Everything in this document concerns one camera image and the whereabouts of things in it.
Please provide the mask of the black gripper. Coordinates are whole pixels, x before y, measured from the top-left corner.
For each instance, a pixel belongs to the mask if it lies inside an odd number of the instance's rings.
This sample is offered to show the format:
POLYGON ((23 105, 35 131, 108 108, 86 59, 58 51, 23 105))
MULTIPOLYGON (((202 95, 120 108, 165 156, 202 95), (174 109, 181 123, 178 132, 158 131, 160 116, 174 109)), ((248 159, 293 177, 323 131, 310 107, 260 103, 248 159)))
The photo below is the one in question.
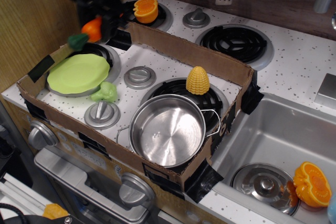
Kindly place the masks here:
POLYGON ((72 0, 76 3, 80 27, 95 19, 102 17, 101 41, 108 42, 116 35, 120 25, 127 24, 123 17, 125 6, 121 0, 72 0))

